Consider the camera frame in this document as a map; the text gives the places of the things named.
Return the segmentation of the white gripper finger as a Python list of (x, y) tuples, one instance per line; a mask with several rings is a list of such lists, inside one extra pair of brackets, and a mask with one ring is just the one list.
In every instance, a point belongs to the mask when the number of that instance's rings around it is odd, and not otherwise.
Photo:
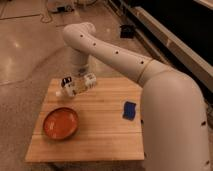
[(94, 87), (97, 83), (96, 76), (93, 73), (86, 74), (84, 76), (84, 80), (87, 89)]
[(63, 78), (61, 87), (65, 89), (69, 97), (74, 97), (76, 95), (75, 84), (71, 77)]

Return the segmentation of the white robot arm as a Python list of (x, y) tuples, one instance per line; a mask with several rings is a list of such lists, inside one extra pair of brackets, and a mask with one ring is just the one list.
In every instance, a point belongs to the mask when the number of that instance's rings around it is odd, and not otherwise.
[(78, 55), (89, 55), (142, 88), (140, 109), (146, 171), (211, 171), (206, 106), (200, 87), (187, 74), (153, 58), (95, 37), (90, 22), (69, 24), (62, 35)]

